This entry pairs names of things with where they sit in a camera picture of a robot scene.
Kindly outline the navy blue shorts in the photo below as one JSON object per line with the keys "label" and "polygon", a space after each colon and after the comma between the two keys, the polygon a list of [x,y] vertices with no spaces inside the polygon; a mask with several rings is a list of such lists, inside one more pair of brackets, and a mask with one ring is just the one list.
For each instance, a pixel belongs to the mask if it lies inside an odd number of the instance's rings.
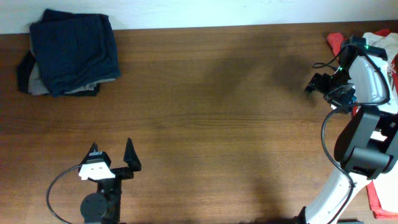
{"label": "navy blue shorts", "polygon": [[29,31],[41,80],[52,96],[121,76],[107,15],[46,9]]}

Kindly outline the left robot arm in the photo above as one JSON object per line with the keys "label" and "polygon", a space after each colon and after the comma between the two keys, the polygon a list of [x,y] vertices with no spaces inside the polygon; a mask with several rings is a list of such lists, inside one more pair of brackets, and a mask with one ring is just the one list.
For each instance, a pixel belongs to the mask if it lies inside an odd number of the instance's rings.
{"label": "left robot arm", "polygon": [[81,180],[97,184],[96,192],[87,195],[80,205],[85,223],[121,222],[122,181],[133,179],[134,174],[142,169],[131,138],[127,139],[123,161],[125,167],[112,168],[107,153],[99,151],[94,143],[80,163],[78,175]]}

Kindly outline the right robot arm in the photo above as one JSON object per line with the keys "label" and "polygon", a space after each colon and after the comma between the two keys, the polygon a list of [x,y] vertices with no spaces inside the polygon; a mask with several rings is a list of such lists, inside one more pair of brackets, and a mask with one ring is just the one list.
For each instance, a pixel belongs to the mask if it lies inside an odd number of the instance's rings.
{"label": "right robot arm", "polygon": [[355,195],[397,164],[397,93],[387,67],[386,49],[364,37],[342,41],[334,57],[334,74],[314,74],[306,94],[317,91],[333,106],[321,127],[325,137],[329,119],[337,114],[352,118],[338,136],[332,154],[325,139],[322,148],[334,169],[318,197],[303,207],[294,223],[338,223]]}

